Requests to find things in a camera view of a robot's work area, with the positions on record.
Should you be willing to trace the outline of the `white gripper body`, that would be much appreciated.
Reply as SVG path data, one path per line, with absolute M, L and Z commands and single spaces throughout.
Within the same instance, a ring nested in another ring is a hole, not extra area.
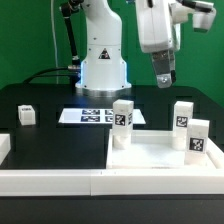
M 180 25 L 173 23 L 171 7 L 175 0 L 135 0 L 141 50 L 154 53 L 180 49 Z

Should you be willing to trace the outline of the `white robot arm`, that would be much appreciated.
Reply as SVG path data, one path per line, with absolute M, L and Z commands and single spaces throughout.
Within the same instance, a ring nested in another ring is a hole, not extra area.
M 177 0 L 134 0 L 141 50 L 151 56 L 157 85 L 168 88 L 176 81 L 175 52 L 180 49 Z M 121 56 L 122 21 L 108 0 L 68 0 L 60 6 L 72 52 L 72 67 L 80 74 L 78 93 L 114 96 L 131 88 L 127 64 Z M 83 10 L 87 26 L 87 55 L 78 56 L 70 16 Z

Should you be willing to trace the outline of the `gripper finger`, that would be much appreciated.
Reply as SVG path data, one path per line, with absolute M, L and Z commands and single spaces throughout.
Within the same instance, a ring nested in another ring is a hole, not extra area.
M 169 88 L 176 81 L 175 54 L 164 50 L 151 54 L 152 65 L 159 88 Z

